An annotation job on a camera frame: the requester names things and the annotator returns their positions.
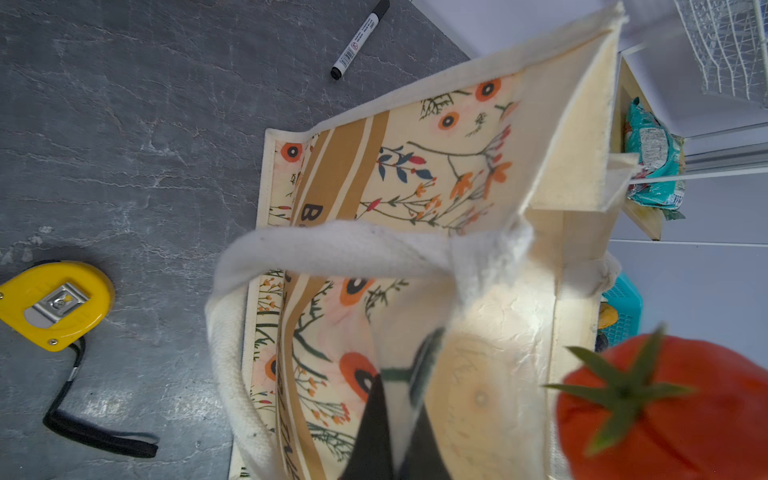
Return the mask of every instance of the gray tabletop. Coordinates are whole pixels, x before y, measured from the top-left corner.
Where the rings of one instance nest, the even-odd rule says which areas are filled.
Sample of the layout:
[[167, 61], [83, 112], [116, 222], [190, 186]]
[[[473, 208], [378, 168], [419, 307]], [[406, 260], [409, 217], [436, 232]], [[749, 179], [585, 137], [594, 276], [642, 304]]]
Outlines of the gray tabletop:
[[202, 308], [218, 253], [255, 223], [264, 129], [304, 131], [466, 59], [393, 0], [332, 80], [375, 3], [0, 3], [0, 283], [41, 260], [101, 268], [117, 302], [63, 407], [161, 438], [141, 460], [49, 432], [73, 353], [0, 323], [3, 478], [226, 478]]

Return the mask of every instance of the yellow tape measure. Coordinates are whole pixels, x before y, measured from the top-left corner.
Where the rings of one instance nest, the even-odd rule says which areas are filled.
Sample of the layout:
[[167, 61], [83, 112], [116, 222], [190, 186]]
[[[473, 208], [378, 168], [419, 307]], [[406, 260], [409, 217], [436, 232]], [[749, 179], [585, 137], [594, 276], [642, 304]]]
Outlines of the yellow tape measure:
[[113, 305], [112, 282], [81, 262], [44, 263], [0, 285], [0, 319], [50, 352], [82, 337]]

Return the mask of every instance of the white fabric handle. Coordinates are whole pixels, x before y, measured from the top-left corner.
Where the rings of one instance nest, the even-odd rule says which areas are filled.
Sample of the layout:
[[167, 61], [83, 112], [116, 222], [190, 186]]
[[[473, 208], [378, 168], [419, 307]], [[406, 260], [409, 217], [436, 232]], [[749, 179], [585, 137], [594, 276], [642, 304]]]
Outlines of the white fabric handle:
[[263, 480], [284, 478], [270, 433], [253, 407], [240, 371], [245, 327], [245, 285], [272, 269], [348, 278], [452, 276], [463, 310], [496, 283], [511, 283], [525, 258], [533, 229], [520, 220], [506, 231], [448, 238], [400, 233], [363, 221], [336, 220], [318, 227], [258, 229], [221, 255], [206, 323], [214, 375], [243, 460]]

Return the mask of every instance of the floral tote bag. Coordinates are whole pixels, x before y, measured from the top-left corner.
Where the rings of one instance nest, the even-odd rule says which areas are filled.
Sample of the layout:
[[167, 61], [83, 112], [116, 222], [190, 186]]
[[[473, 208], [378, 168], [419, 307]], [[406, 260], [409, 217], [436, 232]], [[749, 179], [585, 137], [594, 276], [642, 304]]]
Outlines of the floral tote bag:
[[267, 131], [257, 229], [207, 304], [230, 478], [567, 478], [539, 386], [616, 273], [623, 19]]

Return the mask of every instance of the wire mesh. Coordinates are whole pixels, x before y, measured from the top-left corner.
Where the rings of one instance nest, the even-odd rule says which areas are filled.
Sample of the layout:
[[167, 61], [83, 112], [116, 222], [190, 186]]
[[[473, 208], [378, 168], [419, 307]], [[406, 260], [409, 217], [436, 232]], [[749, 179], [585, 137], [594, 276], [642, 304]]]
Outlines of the wire mesh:
[[768, 108], [768, 0], [675, 0], [703, 91]]

